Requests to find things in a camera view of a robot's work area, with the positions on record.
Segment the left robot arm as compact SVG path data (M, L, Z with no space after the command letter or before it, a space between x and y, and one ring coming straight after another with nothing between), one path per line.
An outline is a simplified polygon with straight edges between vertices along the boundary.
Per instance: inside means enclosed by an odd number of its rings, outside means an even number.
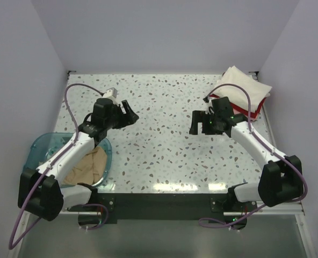
M25 169L20 176L18 207L47 221L54 220L67 208L80 205L87 211L98 206L98 191L87 183L62 187L69 172L92 151L110 129L133 125L139 116L128 101L115 103L111 98L99 98L78 126L78 131L49 160L36 169Z

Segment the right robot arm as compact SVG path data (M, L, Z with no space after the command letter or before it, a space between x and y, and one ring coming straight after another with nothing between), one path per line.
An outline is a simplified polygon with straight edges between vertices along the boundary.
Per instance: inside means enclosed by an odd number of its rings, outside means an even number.
M300 198L304 193L302 164L293 155L275 149L243 114L235 114L227 97L213 99L206 111L194 110L189 133L223 135L239 143L261 168L258 183L242 183L227 191L224 208L239 211L246 202L273 207Z

